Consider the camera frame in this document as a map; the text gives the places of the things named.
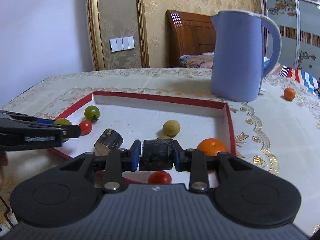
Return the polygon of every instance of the wooden headboard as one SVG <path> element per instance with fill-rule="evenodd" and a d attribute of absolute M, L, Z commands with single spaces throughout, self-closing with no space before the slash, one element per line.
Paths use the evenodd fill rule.
<path fill-rule="evenodd" d="M 172 29 L 170 67 L 178 67 L 183 55 L 214 51 L 216 32 L 208 15 L 167 10 L 167 16 Z"/>

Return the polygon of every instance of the small orange fruit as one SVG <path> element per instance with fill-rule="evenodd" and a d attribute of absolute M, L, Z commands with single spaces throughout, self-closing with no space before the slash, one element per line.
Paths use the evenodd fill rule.
<path fill-rule="evenodd" d="M 287 99 L 288 101 L 294 100 L 296 97 L 296 92 L 293 90 L 293 88 L 286 88 L 284 90 L 284 98 Z"/>
<path fill-rule="evenodd" d="M 208 156 L 217 156 L 218 152 L 226 152 L 227 147 L 218 139 L 208 138 L 199 143 L 197 150 L 202 151 Z"/>

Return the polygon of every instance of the table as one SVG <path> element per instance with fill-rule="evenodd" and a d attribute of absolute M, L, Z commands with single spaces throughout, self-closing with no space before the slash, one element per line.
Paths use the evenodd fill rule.
<path fill-rule="evenodd" d="M 237 155 L 293 183 L 302 204 L 295 224 L 312 235 L 320 227 L 320 100 L 296 81 L 269 75 L 266 90 L 253 102 L 232 102 L 210 94 L 210 69 L 126 69 L 95 71 L 50 77 L 22 93 L 2 109 L 55 118 L 75 101 L 93 92 L 116 91 L 228 102 L 236 135 Z M 292 87 L 297 96 L 285 101 L 283 89 Z M 8 153 L 1 196 L 8 203 L 13 188 L 21 181 L 63 160 L 47 150 Z M 0 223 L 7 230 L 5 208 L 0 206 Z"/>

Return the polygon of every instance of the kettle handle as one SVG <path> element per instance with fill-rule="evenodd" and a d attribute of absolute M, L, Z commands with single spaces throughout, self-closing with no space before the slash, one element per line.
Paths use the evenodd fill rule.
<path fill-rule="evenodd" d="M 264 78 L 278 63 L 281 53 L 281 34 L 278 25 L 265 15 L 261 15 L 262 26 L 266 27 L 271 33 L 273 40 L 273 51 L 268 65 L 263 70 L 262 78 Z"/>

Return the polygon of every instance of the light switch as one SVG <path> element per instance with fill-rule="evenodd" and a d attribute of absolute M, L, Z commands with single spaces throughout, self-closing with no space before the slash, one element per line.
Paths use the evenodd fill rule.
<path fill-rule="evenodd" d="M 116 38 L 118 50 L 123 50 L 122 38 Z"/>
<path fill-rule="evenodd" d="M 116 39 L 111 39 L 110 40 L 110 47 L 111 47 L 111 52 L 118 51 L 118 46 L 116 43 Z"/>
<path fill-rule="evenodd" d="M 129 39 L 128 37 L 122 38 L 123 50 L 129 49 Z"/>
<path fill-rule="evenodd" d="M 133 36 L 128 37 L 129 49 L 134 49 Z"/>

